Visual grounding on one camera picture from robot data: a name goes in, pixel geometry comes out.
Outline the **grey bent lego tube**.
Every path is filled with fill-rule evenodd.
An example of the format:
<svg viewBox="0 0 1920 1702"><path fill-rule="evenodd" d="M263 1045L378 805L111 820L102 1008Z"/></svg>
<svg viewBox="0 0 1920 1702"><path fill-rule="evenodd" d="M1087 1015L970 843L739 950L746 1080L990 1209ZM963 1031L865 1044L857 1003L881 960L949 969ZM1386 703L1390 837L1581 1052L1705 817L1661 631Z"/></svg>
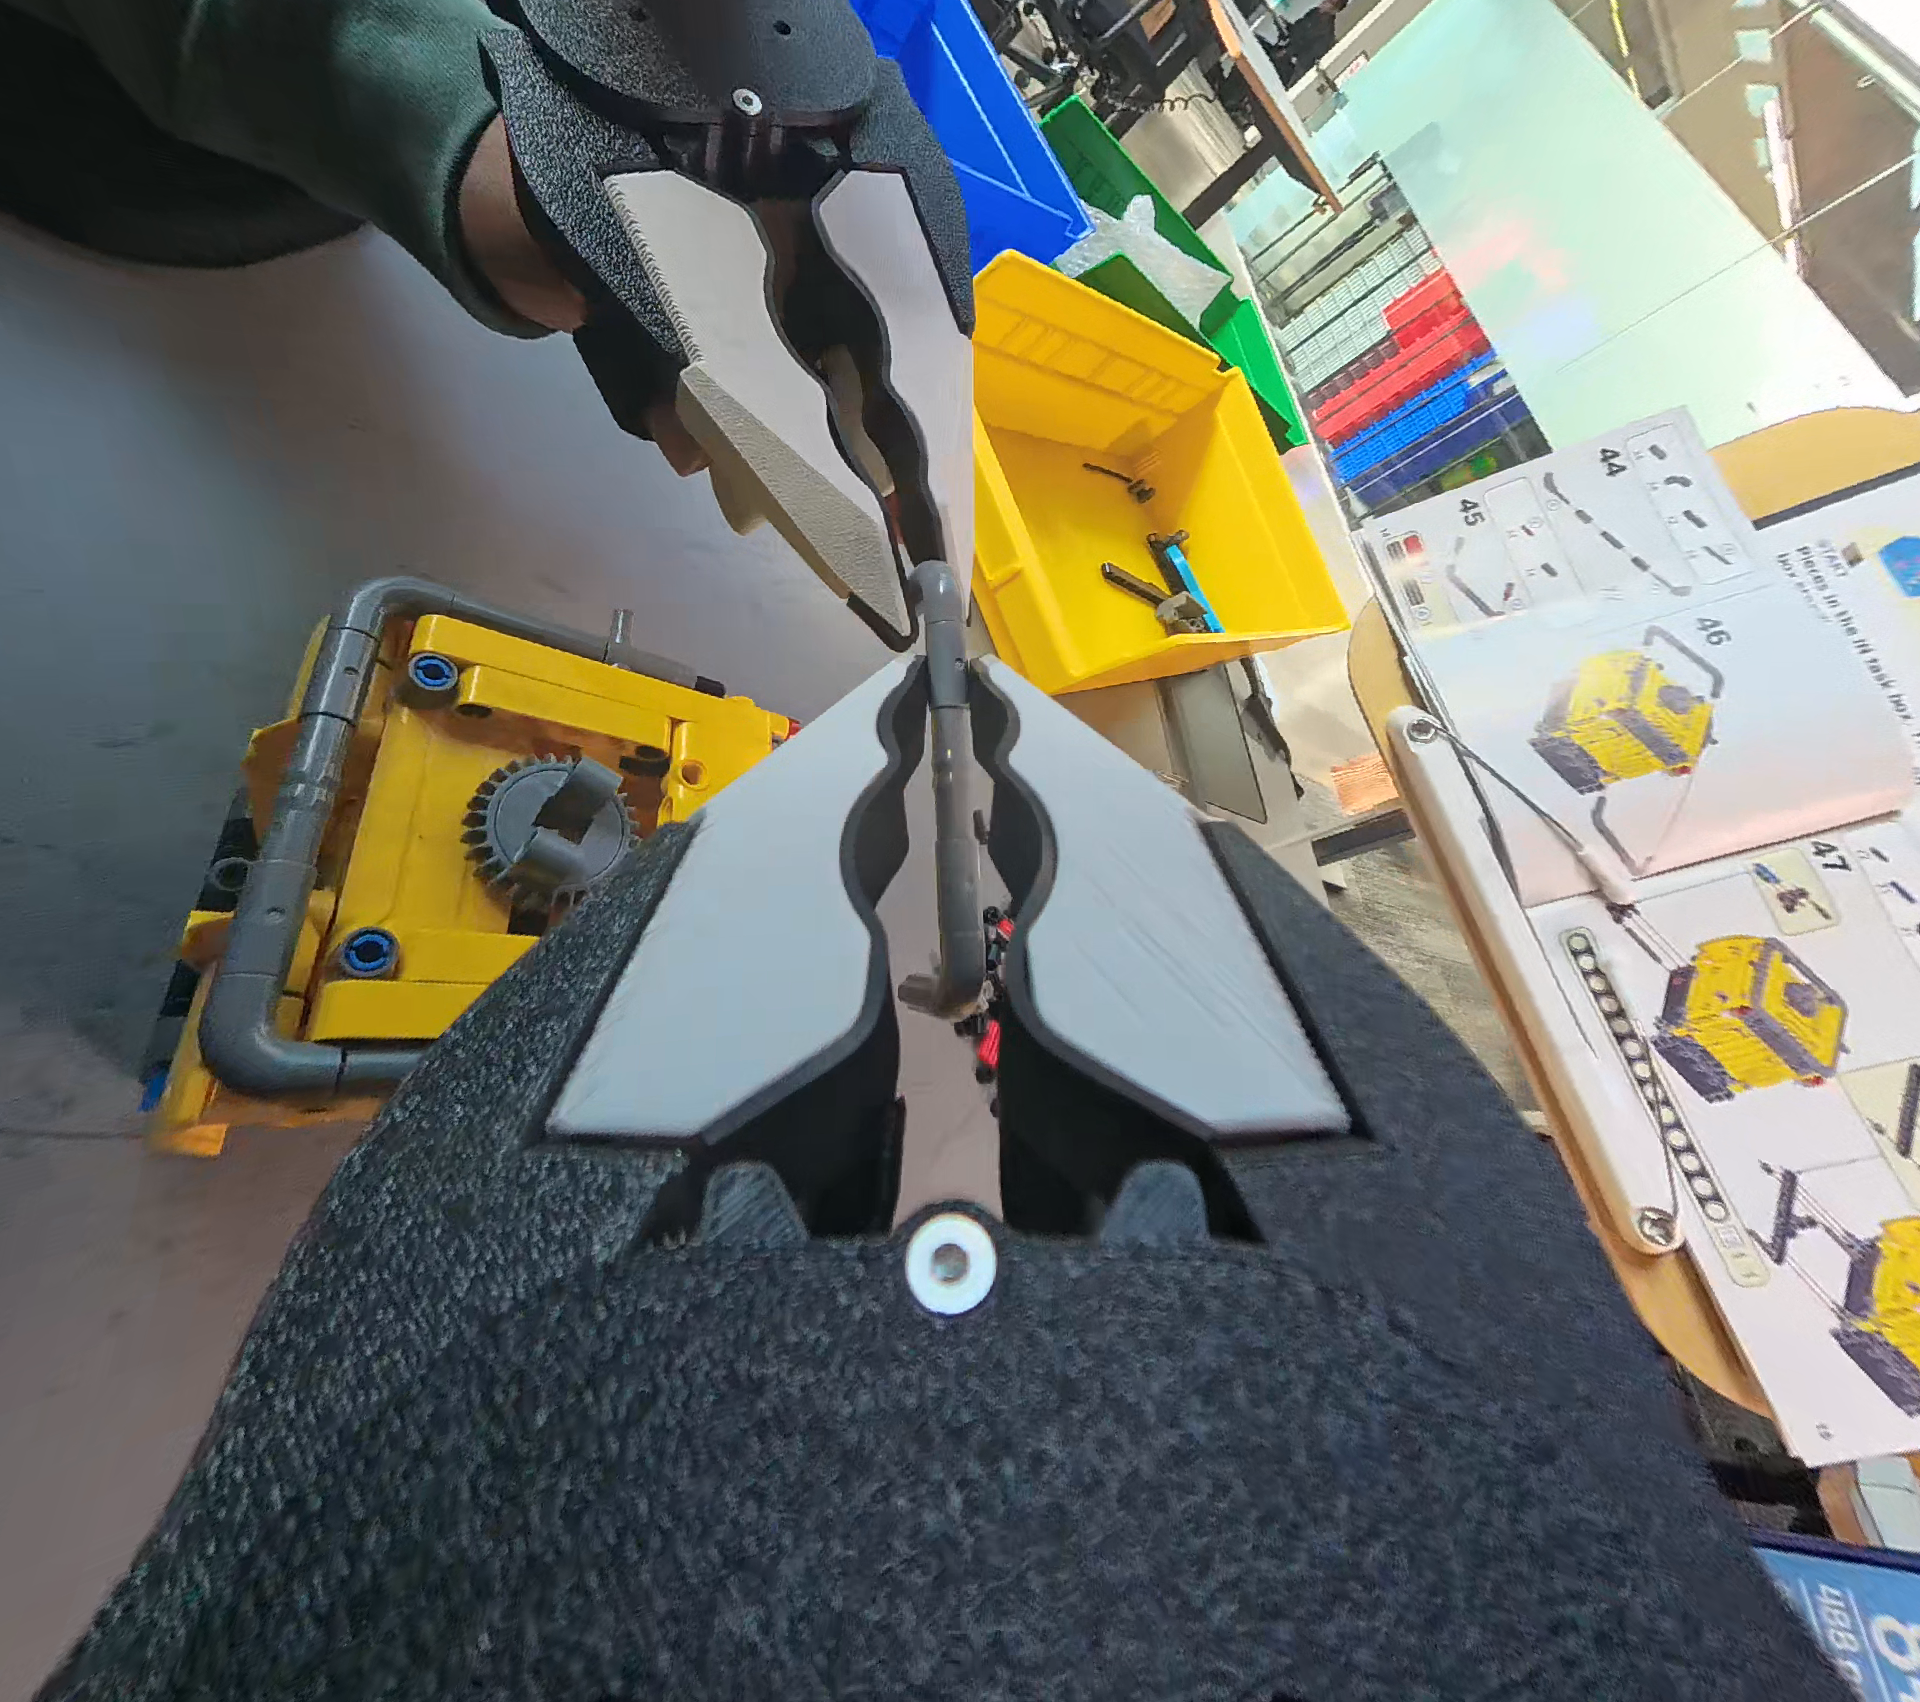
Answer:
<svg viewBox="0 0 1920 1702"><path fill-rule="evenodd" d="M900 1003L942 1021L972 1018L989 989L981 831L970 802L972 657L969 605L955 567L919 561L911 587L924 633L926 760L932 797L934 968L898 984Z"/></svg>
<svg viewBox="0 0 1920 1702"><path fill-rule="evenodd" d="M622 630L587 633L414 575L355 586L314 633L287 712L252 731L247 823L240 843L227 851L238 864L238 885L231 897L201 905L183 934L181 966L194 971L196 992L162 1096L176 1128L360 1113L393 1096L434 1045L378 1058L368 1047L296 1041L277 1030L279 992L319 882L321 843L370 696L372 664L398 619L423 614L473 618L591 660L663 660L673 681L718 683L686 662L638 647Z"/></svg>

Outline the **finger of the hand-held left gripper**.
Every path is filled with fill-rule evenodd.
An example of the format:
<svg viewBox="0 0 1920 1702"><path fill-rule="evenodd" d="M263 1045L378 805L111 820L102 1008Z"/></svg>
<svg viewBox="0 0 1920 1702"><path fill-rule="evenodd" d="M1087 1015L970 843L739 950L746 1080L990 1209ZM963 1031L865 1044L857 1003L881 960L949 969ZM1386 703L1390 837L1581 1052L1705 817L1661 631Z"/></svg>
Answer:
<svg viewBox="0 0 1920 1702"><path fill-rule="evenodd" d="M975 348L949 303L906 177L839 176L812 204L826 258L831 416L881 502L904 571L975 567Z"/></svg>
<svg viewBox="0 0 1920 1702"><path fill-rule="evenodd" d="M834 434L826 383L789 345L753 207L673 172L602 191L685 353L676 412L739 534L775 528L895 647L914 640L882 504Z"/></svg>

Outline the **grey flat device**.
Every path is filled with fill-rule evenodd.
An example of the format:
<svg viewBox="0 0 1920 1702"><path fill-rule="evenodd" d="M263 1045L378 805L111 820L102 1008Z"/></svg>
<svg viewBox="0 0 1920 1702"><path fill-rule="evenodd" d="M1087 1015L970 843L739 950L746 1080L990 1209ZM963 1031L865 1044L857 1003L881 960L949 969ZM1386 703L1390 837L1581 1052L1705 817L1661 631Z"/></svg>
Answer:
<svg viewBox="0 0 1920 1702"><path fill-rule="evenodd" d="M1207 817L1242 827L1311 897L1331 904L1304 786L1254 657L1077 690L1065 703Z"/></svg>

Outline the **blue storage bin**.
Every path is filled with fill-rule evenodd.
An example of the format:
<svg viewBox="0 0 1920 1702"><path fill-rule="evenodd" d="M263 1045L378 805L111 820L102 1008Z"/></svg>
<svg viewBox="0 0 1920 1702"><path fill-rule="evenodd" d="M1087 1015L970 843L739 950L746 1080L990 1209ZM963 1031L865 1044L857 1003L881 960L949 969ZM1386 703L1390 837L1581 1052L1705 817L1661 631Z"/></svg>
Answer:
<svg viewBox="0 0 1920 1702"><path fill-rule="evenodd" d="M972 334L972 278L1017 252L1045 269L1089 229L1089 217L1003 69L969 0L847 0L877 54L869 112L855 132L863 170L895 172L922 222L946 301ZM482 33L488 79L519 165L517 190L561 268L591 295L653 306L606 177L651 173L649 141L595 114L542 58L530 27L508 16Z"/></svg>

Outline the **blue robot kit box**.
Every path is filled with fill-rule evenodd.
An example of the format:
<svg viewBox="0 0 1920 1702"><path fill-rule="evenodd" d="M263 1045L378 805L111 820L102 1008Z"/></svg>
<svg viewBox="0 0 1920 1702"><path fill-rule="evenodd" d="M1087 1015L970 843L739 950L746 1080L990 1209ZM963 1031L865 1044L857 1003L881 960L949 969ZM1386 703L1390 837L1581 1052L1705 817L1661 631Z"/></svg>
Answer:
<svg viewBox="0 0 1920 1702"><path fill-rule="evenodd" d="M1918 1697L1917 1554L1784 1531L1755 1554L1856 1697Z"/></svg>

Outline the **yellow lego robot model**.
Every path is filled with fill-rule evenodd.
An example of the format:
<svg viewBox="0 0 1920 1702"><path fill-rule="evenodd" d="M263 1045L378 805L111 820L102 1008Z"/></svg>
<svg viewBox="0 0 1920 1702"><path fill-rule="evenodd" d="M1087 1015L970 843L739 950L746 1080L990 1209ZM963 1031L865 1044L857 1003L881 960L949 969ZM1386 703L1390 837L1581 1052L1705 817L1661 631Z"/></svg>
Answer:
<svg viewBox="0 0 1920 1702"><path fill-rule="evenodd" d="M799 731L663 657L403 616L372 662L277 1030L378 1060L432 1045L628 850Z"/></svg>

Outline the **pile of black red pins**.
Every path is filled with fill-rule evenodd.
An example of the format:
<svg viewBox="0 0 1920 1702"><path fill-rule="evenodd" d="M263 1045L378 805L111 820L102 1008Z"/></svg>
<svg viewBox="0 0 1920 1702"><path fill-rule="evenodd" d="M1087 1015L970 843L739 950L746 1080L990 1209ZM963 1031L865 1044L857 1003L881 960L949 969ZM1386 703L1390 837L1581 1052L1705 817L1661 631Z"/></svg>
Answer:
<svg viewBox="0 0 1920 1702"><path fill-rule="evenodd" d="M1007 1018L1007 961L1013 952L1017 917L1011 908L990 902L983 908L985 971L976 1005L955 1024L972 1049L972 1076L983 1088L996 1090Z"/></svg>

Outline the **black lego beam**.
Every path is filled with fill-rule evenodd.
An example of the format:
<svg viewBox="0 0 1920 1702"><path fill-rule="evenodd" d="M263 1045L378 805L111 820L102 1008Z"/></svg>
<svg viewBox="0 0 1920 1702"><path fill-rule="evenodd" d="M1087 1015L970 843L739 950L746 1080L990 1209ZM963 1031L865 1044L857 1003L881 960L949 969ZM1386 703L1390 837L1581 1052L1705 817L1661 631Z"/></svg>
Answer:
<svg viewBox="0 0 1920 1702"><path fill-rule="evenodd" d="M1157 618L1164 633L1214 633L1216 622L1198 600L1198 596L1189 587L1168 589L1163 583L1151 582L1117 561L1100 563L1100 577L1126 593L1131 600L1144 604Z"/></svg>

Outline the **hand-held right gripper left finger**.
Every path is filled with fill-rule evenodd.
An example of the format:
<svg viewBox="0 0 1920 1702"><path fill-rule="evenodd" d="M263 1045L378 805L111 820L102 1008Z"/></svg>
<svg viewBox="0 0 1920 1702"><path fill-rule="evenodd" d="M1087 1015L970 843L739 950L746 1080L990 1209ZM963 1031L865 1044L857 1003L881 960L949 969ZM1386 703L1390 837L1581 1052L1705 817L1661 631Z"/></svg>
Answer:
<svg viewBox="0 0 1920 1702"><path fill-rule="evenodd" d="M709 799L544 1116L544 1137L773 1167L812 1232L900 1200L900 1018L881 904L909 858L928 665L897 657Z"/></svg>

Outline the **open lego step manual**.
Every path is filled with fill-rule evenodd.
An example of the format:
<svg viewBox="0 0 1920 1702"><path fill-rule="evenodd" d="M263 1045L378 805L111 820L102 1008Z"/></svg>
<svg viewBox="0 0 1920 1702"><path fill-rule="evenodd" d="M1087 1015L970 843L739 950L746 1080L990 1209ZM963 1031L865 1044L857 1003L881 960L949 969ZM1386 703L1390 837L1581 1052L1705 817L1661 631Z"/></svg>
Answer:
<svg viewBox="0 0 1920 1702"><path fill-rule="evenodd" d="M1376 513L1357 552L1542 937L1591 929L1765 1288L1608 1220L1814 1469L1917 1453L1917 754L1683 410Z"/></svg>

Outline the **green storage bin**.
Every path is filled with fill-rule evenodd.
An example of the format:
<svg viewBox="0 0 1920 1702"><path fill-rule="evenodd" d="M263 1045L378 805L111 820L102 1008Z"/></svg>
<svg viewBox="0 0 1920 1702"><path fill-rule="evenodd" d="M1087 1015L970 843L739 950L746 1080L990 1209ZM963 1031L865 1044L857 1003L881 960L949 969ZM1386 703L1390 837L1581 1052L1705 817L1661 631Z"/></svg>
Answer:
<svg viewBox="0 0 1920 1702"><path fill-rule="evenodd" d="M1240 372L1247 379L1278 449L1286 452L1308 441L1308 424L1286 379L1267 319L1258 303L1240 295L1233 283L1220 290L1194 322L1140 272L1134 260L1123 254L1108 255L1079 280L1187 342L1212 348L1222 365Z"/></svg>
<svg viewBox="0 0 1920 1702"><path fill-rule="evenodd" d="M1153 207L1155 229L1163 239L1204 265L1230 272L1198 228L1140 170L1085 97L1070 96L1059 101L1040 115L1039 127L1087 209L1125 220L1131 206L1144 200Z"/></svg>

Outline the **clear plastic bag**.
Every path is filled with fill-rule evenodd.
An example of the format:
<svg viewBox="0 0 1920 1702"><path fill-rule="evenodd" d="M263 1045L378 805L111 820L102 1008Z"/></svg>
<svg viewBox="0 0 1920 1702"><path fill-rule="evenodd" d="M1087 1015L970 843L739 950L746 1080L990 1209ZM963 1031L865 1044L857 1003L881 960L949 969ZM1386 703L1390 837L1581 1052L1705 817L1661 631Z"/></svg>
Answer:
<svg viewBox="0 0 1920 1702"><path fill-rule="evenodd" d="M1085 278L1098 265L1123 258L1133 264L1166 297L1212 300L1233 283L1233 273L1220 264L1196 258L1168 239L1155 214L1155 200L1136 193L1123 201L1121 212L1108 212L1092 201L1081 201L1089 232L1057 258L1054 268L1070 278Z"/></svg>

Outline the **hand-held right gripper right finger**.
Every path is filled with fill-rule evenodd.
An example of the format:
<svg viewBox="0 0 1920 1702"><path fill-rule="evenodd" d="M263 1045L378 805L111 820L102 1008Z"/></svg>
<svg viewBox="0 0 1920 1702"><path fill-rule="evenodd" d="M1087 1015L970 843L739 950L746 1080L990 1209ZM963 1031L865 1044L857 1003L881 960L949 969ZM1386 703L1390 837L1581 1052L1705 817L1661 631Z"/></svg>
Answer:
<svg viewBox="0 0 1920 1702"><path fill-rule="evenodd" d="M1228 1156L1346 1141L1357 1116L1222 864L1228 827L1000 657L970 665L1000 980L1000 1211L1097 1232L1172 1164L1203 1232L1253 1232Z"/></svg>

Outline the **yellow storage bin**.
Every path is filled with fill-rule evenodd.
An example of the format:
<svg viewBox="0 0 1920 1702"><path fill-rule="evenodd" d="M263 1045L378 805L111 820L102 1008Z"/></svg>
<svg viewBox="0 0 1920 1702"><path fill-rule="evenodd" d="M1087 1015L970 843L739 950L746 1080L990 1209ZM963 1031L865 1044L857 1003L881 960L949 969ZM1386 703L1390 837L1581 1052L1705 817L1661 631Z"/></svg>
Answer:
<svg viewBox="0 0 1920 1702"><path fill-rule="evenodd" d="M972 386L972 597L1037 687L1157 681L1349 630L1261 406L1212 350L1007 252L975 280ZM1100 575L1113 561L1164 586L1146 536L1177 529L1222 633L1166 633Z"/></svg>

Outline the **person's left hand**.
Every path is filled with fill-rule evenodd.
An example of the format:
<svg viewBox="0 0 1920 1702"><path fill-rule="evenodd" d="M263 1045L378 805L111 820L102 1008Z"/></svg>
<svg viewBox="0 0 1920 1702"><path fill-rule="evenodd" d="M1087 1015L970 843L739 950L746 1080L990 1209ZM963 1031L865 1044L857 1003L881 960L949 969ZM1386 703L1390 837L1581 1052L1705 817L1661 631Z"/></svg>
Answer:
<svg viewBox="0 0 1920 1702"><path fill-rule="evenodd" d="M503 115L495 115L473 143L454 207L465 254L492 297L542 334L577 336L588 322L588 300L522 216Z"/></svg>

